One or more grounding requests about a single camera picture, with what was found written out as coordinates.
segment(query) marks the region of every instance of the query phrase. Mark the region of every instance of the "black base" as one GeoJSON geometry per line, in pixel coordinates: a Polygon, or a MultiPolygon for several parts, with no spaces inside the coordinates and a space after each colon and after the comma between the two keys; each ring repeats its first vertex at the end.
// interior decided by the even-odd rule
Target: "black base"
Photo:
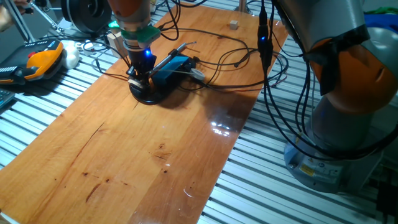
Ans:
{"type": "Polygon", "coordinates": [[[189,72],[194,67],[195,64],[192,64],[188,57],[177,56],[163,68],[163,71],[160,70],[152,77],[154,89],[138,79],[131,79],[130,91],[138,102],[145,105],[156,105],[166,99],[188,76],[188,74],[178,71],[189,72]]]}

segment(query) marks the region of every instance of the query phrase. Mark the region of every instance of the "wooden board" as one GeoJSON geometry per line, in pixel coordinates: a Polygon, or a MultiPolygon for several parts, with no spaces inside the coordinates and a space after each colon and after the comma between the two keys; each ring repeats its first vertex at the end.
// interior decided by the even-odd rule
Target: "wooden board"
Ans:
{"type": "MultiPolygon", "coordinates": [[[[169,20],[165,16],[159,24],[169,20]]],[[[283,44],[287,33],[275,23],[283,44]]],[[[248,14],[184,8],[178,26],[257,45],[258,17],[248,14]],[[231,20],[239,21],[238,30],[229,29],[231,20]]],[[[156,40],[152,52],[159,61],[193,41],[198,43],[183,53],[210,62],[243,47],[181,32],[176,42],[156,40]]],[[[224,63],[244,54],[232,54],[224,63]]],[[[198,69],[207,78],[214,72],[214,66],[198,69]]],[[[258,54],[239,68],[222,69],[217,84],[264,79],[258,54]]],[[[119,60],[108,73],[126,70],[119,60]]],[[[196,223],[258,93],[176,90],[160,105],[146,106],[132,97],[125,81],[103,75],[0,170],[0,209],[19,223],[196,223]]]]}

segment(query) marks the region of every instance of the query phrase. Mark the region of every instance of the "small wooden block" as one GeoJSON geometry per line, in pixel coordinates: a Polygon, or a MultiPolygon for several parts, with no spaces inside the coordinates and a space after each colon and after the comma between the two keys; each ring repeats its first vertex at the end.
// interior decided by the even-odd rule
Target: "small wooden block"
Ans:
{"type": "MultiPolygon", "coordinates": [[[[108,34],[108,41],[110,46],[117,49],[123,55],[123,57],[128,55],[126,48],[124,48],[123,46],[123,38],[121,32],[118,32],[117,34],[108,34]]],[[[112,50],[112,54],[115,57],[120,58],[120,55],[114,50],[112,50]]]]}

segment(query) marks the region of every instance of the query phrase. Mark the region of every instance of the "white cube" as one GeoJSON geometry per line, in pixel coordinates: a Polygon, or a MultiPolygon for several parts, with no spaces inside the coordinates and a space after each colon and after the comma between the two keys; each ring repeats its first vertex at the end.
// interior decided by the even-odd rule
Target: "white cube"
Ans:
{"type": "Polygon", "coordinates": [[[237,29],[238,29],[238,22],[237,22],[237,21],[231,21],[231,22],[229,23],[229,28],[230,28],[231,30],[237,30],[237,29]]]}

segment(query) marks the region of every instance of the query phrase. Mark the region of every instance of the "black cable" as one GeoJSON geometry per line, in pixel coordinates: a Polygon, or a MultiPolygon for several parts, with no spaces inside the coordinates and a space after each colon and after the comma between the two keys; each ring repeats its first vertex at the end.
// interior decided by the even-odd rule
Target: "black cable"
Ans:
{"type": "Polygon", "coordinates": [[[181,4],[181,3],[179,3],[178,5],[180,5],[180,6],[182,6],[182,7],[193,8],[193,7],[200,6],[201,4],[203,4],[203,3],[205,3],[205,2],[207,2],[207,0],[202,0],[201,2],[199,2],[199,3],[197,3],[197,4],[194,4],[194,5],[184,5],[184,4],[181,4]]]}
{"type": "Polygon", "coordinates": [[[286,54],[286,55],[289,56],[289,57],[303,57],[304,54],[299,54],[299,55],[290,55],[290,54],[288,54],[284,49],[282,49],[282,46],[280,45],[280,43],[279,43],[279,41],[278,41],[278,38],[276,38],[276,35],[275,35],[275,33],[274,33],[273,30],[271,31],[271,33],[272,33],[272,35],[275,37],[275,40],[276,40],[276,43],[278,44],[278,47],[280,48],[280,50],[281,50],[284,54],[286,54]]]}
{"type": "MultiPolygon", "coordinates": [[[[176,5],[175,14],[177,15],[176,23],[178,24],[178,22],[180,22],[180,18],[181,18],[181,6],[179,6],[178,4],[176,5]]],[[[171,27],[164,28],[164,26],[166,26],[167,24],[169,24],[171,22],[173,22],[173,20],[165,22],[164,24],[160,25],[158,27],[158,29],[160,29],[160,31],[167,31],[167,30],[170,30],[171,28],[174,28],[175,24],[173,24],[171,27]]]]}
{"type": "Polygon", "coordinates": [[[253,0],[253,1],[248,1],[248,2],[246,3],[246,5],[248,5],[248,4],[252,4],[252,3],[254,3],[254,2],[259,2],[259,3],[261,3],[261,1],[260,1],[260,0],[253,0]]]}
{"type": "Polygon", "coordinates": [[[121,58],[122,60],[124,60],[124,63],[126,63],[126,65],[127,65],[129,68],[131,67],[130,63],[124,58],[124,56],[123,56],[117,49],[115,49],[114,47],[112,47],[112,46],[110,46],[110,45],[108,45],[108,44],[104,44],[104,43],[98,42],[98,41],[89,41],[89,42],[85,42],[85,43],[83,44],[83,46],[82,46],[83,50],[85,49],[85,45],[86,45],[86,44],[89,44],[89,43],[102,44],[102,45],[104,45],[104,46],[106,46],[106,47],[109,47],[110,49],[114,50],[114,51],[120,56],[120,58],[121,58]]]}
{"type": "Polygon", "coordinates": [[[123,76],[123,75],[111,74],[111,73],[103,72],[102,69],[101,69],[101,67],[100,67],[100,62],[98,61],[98,58],[95,59],[95,64],[97,65],[99,72],[101,72],[101,73],[104,74],[104,75],[109,75],[109,76],[111,76],[111,77],[122,77],[122,78],[126,79],[126,81],[128,80],[128,78],[125,77],[125,76],[123,76]]]}
{"type": "MultiPolygon", "coordinates": [[[[123,44],[120,44],[120,41],[119,41],[119,39],[116,37],[116,35],[115,35],[114,33],[112,33],[112,32],[110,32],[110,34],[112,34],[113,37],[115,38],[116,42],[118,43],[119,48],[120,48],[120,49],[124,49],[123,44]]],[[[129,61],[129,57],[126,57],[126,60],[127,60],[128,64],[130,65],[129,67],[131,67],[131,62],[129,61]]]]}
{"type": "MultiPolygon", "coordinates": [[[[267,91],[268,91],[269,98],[271,99],[272,104],[273,104],[274,106],[276,106],[275,101],[274,101],[274,99],[273,99],[273,97],[272,97],[272,94],[271,94],[271,88],[269,87],[269,82],[268,82],[268,77],[267,77],[267,69],[268,69],[268,68],[266,68],[265,62],[264,62],[264,60],[262,59],[262,71],[264,72],[264,79],[265,79],[265,81],[266,81],[266,82],[265,82],[265,87],[266,87],[266,89],[267,89],[267,91]]],[[[322,158],[322,157],[313,156],[313,155],[311,155],[311,154],[305,152],[305,151],[302,150],[301,148],[299,148],[292,140],[290,140],[290,138],[284,133],[284,131],[282,130],[282,128],[280,128],[278,122],[275,120],[274,115],[273,115],[272,112],[271,112],[271,109],[269,108],[269,104],[268,104],[268,100],[267,100],[267,91],[264,90],[264,92],[263,92],[263,94],[264,94],[264,102],[265,102],[265,104],[266,104],[267,112],[268,112],[269,116],[271,117],[272,122],[275,124],[276,128],[277,128],[278,131],[281,133],[281,135],[283,135],[283,137],[284,137],[294,148],[296,148],[299,152],[301,152],[302,154],[304,154],[304,155],[306,155],[306,156],[308,156],[308,157],[311,157],[311,158],[314,158],[314,159],[323,160],[323,161],[335,161],[336,159],[325,159],[325,158],[322,158]]],[[[280,111],[277,110],[277,107],[275,107],[275,110],[276,110],[277,112],[279,112],[278,115],[279,115],[280,119],[284,120],[284,117],[281,116],[280,111]]]]}
{"type": "MultiPolygon", "coordinates": [[[[179,28],[179,30],[187,30],[187,31],[202,32],[202,33],[204,33],[204,34],[215,35],[215,36],[217,36],[217,37],[221,37],[221,38],[225,38],[225,39],[229,39],[229,40],[234,40],[234,41],[240,42],[240,43],[242,43],[242,44],[245,46],[245,49],[247,50],[248,54],[249,54],[249,51],[250,51],[250,49],[251,49],[251,48],[249,48],[249,46],[247,45],[247,43],[245,43],[245,41],[239,40],[239,39],[233,38],[233,37],[228,37],[228,36],[226,36],[226,35],[216,34],[216,33],[209,32],[209,31],[205,31],[205,30],[191,29],[191,28],[179,28]]],[[[209,64],[209,65],[219,65],[219,66],[234,65],[235,67],[238,67],[241,63],[243,63],[243,62],[245,61],[245,60],[240,60],[240,61],[234,62],[234,63],[220,63],[220,62],[218,62],[218,63],[213,63],[213,62],[206,62],[206,61],[200,60],[200,58],[198,58],[198,57],[194,57],[193,59],[194,59],[196,62],[206,63],[206,64],[209,64]]]]}
{"type": "Polygon", "coordinates": [[[172,20],[173,20],[173,23],[174,23],[174,25],[173,25],[172,27],[168,28],[168,29],[175,29],[175,30],[177,31],[177,36],[176,36],[175,38],[172,39],[172,38],[170,38],[170,37],[167,37],[167,36],[164,35],[163,33],[161,33],[161,35],[162,35],[164,38],[166,38],[167,40],[175,41],[175,40],[178,40],[178,38],[180,37],[180,31],[179,31],[179,29],[178,29],[177,21],[175,20],[175,17],[174,17],[174,15],[173,15],[173,12],[172,12],[172,9],[171,9],[171,7],[170,7],[170,4],[169,4],[168,0],[166,0],[165,2],[166,2],[167,9],[169,10],[170,16],[172,17],[172,20]]]}
{"type": "Polygon", "coordinates": [[[297,101],[297,104],[296,104],[295,113],[294,113],[295,123],[296,123],[297,129],[300,132],[302,132],[302,129],[301,129],[300,123],[299,123],[299,109],[300,109],[300,105],[301,105],[301,100],[302,100],[302,98],[304,96],[305,90],[307,89],[307,82],[308,82],[308,79],[307,79],[307,77],[305,77],[303,89],[301,91],[300,97],[298,98],[298,101],[297,101]]]}
{"type": "MultiPolygon", "coordinates": [[[[276,56],[276,59],[280,63],[280,72],[273,75],[272,77],[268,77],[269,81],[273,80],[276,77],[282,76],[282,74],[284,74],[286,72],[286,70],[288,69],[288,66],[289,66],[289,65],[283,66],[282,61],[278,57],[280,55],[277,52],[274,52],[274,55],[276,56]]],[[[213,88],[220,88],[220,89],[232,89],[232,88],[247,88],[247,87],[252,87],[252,86],[256,86],[256,85],[260,85],[260,84],[264,84],[264,80],[256,82],[256,83],[252,83],[252,84],[247,84],[247,85],[212,85],[212,84],[208,84],[208,86],[211,86],[213,88]]]]}
{"type": "Polygon", "coordinates": [[[305,129],[305,109],[307,108],[307,103],[308,103],[308,96],[310,95],[310,85],[311,85],[311,73],[310,73],[310,63],[306,62],[305,65],[307,66],[307,74],[305,76],[306,79],[306,83],[307,83],[307,92],[305,94],[305,98],[304,98],[304,104],[303,104],[303,110],[301,113],[301,125],[303,127],[303,132],[306,136],[308,136],[307,134],[307,130],[305,129]]]}

